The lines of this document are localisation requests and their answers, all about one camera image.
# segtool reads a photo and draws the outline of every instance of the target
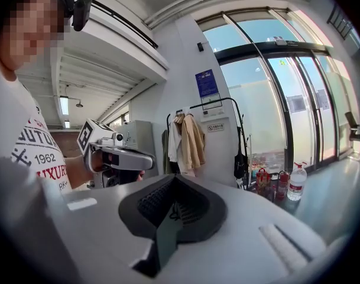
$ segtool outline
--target sunlight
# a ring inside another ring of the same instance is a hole
[[[346,70],[346,67],[345,67],[344,63],[342,63],[340,60],[336,60],[334,58],[332,58],[332,60],[333,60],[333,62],[335,62],[335,65],[338,68],[338,71],[339,71],[340,75],[343,78],[351,81],[351,77],[349,77],[348,71]]]
[[[293,11],[299,18],[301,18],[317,35],[318,39],[316,39],[318,44],[324,44],[326,46],[333,47],[332,43],[328,40],[326,35],[321,31],[321,29],[312,21],[309,16],[307,16],[303,11],[297,10]]]

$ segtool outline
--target black headband camera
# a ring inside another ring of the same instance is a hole
[[[82,30],[89,20],[91,5],[92,0],[77,0],[74,3],[72,26],[75,31]]]
[[[64,16],[70,18],[73,16],[72,26],[75,31],[83,29],[89,20],[90,7],[92,0],[60,0],[64,6]]]

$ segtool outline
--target fire extinguisher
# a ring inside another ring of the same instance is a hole
[[[277,193],[275,195],[275,198],[278,200],[283,200],[286,195],[288,182],[290,180],[290,174],[288,172],[285,172],[284,170],[282,170],[282,171],[280,171],[278,176],[279,176],[278,188],[277,188]]]

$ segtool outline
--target poster on wall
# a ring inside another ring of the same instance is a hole
[[[202,103],[207,103],[220,99],[220,94],[218,91],[218,87],[216,85],[216,81],[212,69],[196,74],[196,80],[197,80],[199,96],[201,98]],[[222,106],[221,102],[215,102],[204,105],[202,106],[202,108],[203,110],[206,110],[221,106]]]

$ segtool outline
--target person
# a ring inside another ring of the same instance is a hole
[[[73,5],[74,0],[13,0],[0,30],[0,157],[55,182],[62,193],[91,180],[93,174],[82,156],[63,157],[40,107],[15,71],[63,34]],[[102,167],[101,152],[92,154],[92,167]]]

